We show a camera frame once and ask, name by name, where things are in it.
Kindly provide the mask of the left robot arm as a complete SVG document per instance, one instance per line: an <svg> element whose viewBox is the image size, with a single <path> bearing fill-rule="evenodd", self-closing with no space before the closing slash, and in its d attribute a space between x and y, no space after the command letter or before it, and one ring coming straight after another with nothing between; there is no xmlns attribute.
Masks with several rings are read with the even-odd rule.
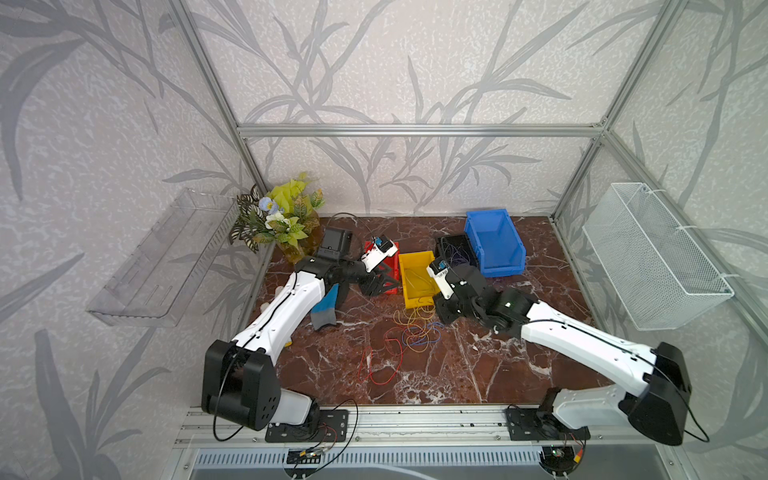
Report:
<svg viewBox="0 0 768 480"><path fill-rule="evenodd" d="M302 439L312 438L321 422L315 399L281 387L277 360L292 334L319 304L328 312L343 304L350 285L376 297L394 289L386 259L398 247L381 235L358 258L347 254L349 230L328 228L313 255L299 260L284 287L266 309L230 341L214 341L205 354L201 408L214 418L259 431L286 426Z"/></svg>

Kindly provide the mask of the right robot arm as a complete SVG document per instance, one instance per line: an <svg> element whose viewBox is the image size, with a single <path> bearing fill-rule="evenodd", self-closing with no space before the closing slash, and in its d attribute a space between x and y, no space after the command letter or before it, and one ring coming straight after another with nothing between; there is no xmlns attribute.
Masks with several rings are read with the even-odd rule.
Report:
<svg viewBox="0 0 768 480"><path fill-rule="evenodd" d="M585 390L552 388L536 415L559 433L592 426L631 426L645 437L679 446L693 415L692 384L682 351L610 335L575 320L520 290L498 290L470 264L432 261L426 269L439 288L433 298L439 320L470 319L495 334L544 346L611 380Z"/></svg>

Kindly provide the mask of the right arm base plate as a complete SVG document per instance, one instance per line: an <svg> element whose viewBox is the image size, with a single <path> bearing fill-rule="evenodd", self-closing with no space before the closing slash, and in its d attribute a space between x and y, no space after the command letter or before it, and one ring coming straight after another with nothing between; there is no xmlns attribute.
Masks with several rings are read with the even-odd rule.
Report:
<svg viewBox="0 0 768 480"><path fill-rule="evenodd" d="M507 430L512 441L588 441L587 427L571 429L557 420L553 414L538 408L509 405L504 410Z"/></svg>

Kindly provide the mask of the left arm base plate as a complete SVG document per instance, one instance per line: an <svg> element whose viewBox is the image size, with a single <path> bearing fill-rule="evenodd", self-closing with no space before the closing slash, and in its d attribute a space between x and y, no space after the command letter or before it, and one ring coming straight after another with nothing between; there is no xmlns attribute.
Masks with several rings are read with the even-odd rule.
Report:
<svg viewBox="0 0 768 480"><path fill-rule="evenodd" d="M346 441L352 426L348 409L321 409L307 425L271 424L268 426L267 443L336 443Z"/></svg>

